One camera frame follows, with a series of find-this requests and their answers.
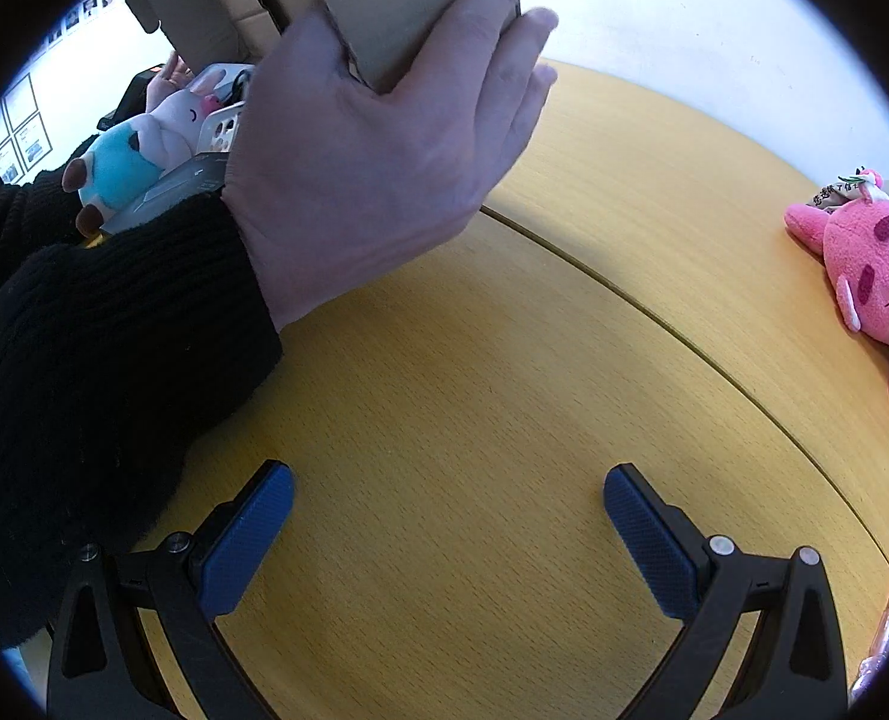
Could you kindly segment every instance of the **metal screw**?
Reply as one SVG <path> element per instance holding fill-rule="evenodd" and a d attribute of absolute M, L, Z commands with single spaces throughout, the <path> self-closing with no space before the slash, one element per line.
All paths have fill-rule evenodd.
<path fill-rule="evenodd" d="M 712 536 L 708 545 L 715 555 L 731 555 L 734 552 L 734 541 L 727 536 Z"/>
<path fill-rule="evenodd" d="M 818 554 L 816 549 L 812 549 L 811 547 L 801 547 L 798 550 L 798 557 L 801 558 L 802 562 L 806 562 L 808 565 L 817 565 L 821 562 L 821 555 Z"/>
<path fill-rule="evenodd" d="M 90 562 L 96 557 L 98 557 L 97 544 L 86 544 L 80 550 L 78 550 L 78 560 L 81 560 L 81 562 Z"/>
<path fill-rule="evenodd" d="M 187 550 L 188 544 L 191 543 L 191 536 L 188 533 L 184 533 L 184 531 L 178 531 L 177 533 L 172 533 L 171 536 L 164 541 L 165 549 L 168 552 L 184 552 Z"/>

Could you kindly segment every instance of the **wood grain surface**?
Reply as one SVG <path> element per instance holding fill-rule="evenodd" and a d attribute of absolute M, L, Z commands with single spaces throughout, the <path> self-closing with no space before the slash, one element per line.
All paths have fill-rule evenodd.
<path fill-rule="evenodd" d="M 889 566 L 839 494 L 681 341 L 507 226 L 478 215 L 283 343 L 251 402 L 193 448 L 148 539 L 196 527 L 265 458 L 292 466 L 294 512 L 220 622 L 281 717 L 616 716 L 677 630 L 603 512 L 619 461 L 746 551 L 814 545 L 849 670 L 863 656 Z M 150 627 L 179 707 L 200 716 Z"/>
<path fill-rule="evenodd" d="M 821 263 L 784 231 L 784 208 L 816 187 L 686 105 L 556 67 L 531 146 L 489 207 L 734 380 L 827 474 L 889 560 L 889 348 L 846 332 Z"/>

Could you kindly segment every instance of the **stuffed animal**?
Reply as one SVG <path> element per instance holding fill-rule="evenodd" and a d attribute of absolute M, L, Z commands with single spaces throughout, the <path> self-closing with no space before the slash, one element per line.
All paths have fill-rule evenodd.
<path fill-rule="evenodd" d="M 831 213 L 792 205 L 784 223 L 824 258 L 846 327 L 889 344 L 889 196 L 874 170 L 843 180 L 832 191 L 844 205 Z"/>
<path fill-rule="evenodd" d="M 82 235 L 94 235 L 165 173 L 194 156 L 202 122 L 221 107 L 213 92 L 224 76 L 221 69 L 206 71 L 150 113 L 103 132 L 83 156 L 68 163 L 62 189 L 81 196 L 75 226 Z"/>

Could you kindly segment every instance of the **plush toy eyebrow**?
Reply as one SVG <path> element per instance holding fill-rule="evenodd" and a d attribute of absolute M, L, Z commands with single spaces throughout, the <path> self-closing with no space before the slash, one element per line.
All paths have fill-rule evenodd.
<path fill-rule="evenodd" d="M 858 302 L 863 306 L 870 298 L 870 288 L 875 285 L 875 269 L 865 265 L 858 279 Z"/>
<path fill-rule="evenodd" d="M 878 223 L 875 225 L 875 237 L 880 242 L 885 242 L 889 239 L 889 217 L 882 217 L 878 220 Z"/>

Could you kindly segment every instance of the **human hand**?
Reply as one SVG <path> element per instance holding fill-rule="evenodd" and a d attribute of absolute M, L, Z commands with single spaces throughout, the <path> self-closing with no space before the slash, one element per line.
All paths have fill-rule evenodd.
<path fill-rule="evenodd" d="M 151 113 L 163 103 L 165 98 L 173 95 L 179 89 L 184 89 L 194 79 L 195 74 L 187 64 L 184 64 L 184 60 L 179 57 L 178 52 L 171 52 L 164 67 L 153 79 L 148 81 L 148 87 L 145 90 L 145 113 Z"/>
<path fill-rule="evenodd" d="M 456 0 L 408 75 L 376 95 L 347 72 L 321 10 L 251 82 L 223 199 L 280 329 L 465 228 L 518 160 L 557 78 L 558 25 L 518 0 Z"/>

